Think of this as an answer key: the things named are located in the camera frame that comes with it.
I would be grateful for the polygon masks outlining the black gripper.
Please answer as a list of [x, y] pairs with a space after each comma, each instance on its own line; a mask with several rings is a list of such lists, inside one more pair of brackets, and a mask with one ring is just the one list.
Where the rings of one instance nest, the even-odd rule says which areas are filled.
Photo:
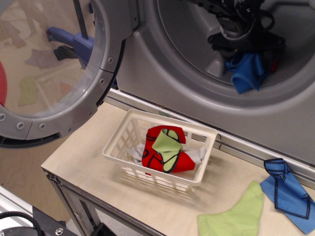
[[285, 39], [270, 32], [254, 30], [240, 39], [227, 39], [221, 33], [208, 37], [212, 49], [223, 57], [230, 58], [237, 53], [263, 53], [263, 67], [275, 73], [279, 64], [280, 55], [285, 50]]

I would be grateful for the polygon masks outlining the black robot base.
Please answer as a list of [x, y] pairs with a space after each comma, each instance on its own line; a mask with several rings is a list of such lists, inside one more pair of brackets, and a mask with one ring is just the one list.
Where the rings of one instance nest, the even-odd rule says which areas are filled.
[[0, 208], [2, 236], [74, 236], [64, 221], [56, 221], [42, 211], [28, 206]]

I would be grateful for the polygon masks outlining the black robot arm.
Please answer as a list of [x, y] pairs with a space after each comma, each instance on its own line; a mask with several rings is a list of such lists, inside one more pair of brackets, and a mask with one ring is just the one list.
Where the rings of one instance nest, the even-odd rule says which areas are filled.
[[220, 33], [208, 37], [212, 49], [225, 59], [244, 53], [257, 53], [268, 71], [275, 71], [285, 51], [285, 39], [270, 32], [274, 16], [261, 9], [262, 0], [190, 0], [215, 15]]

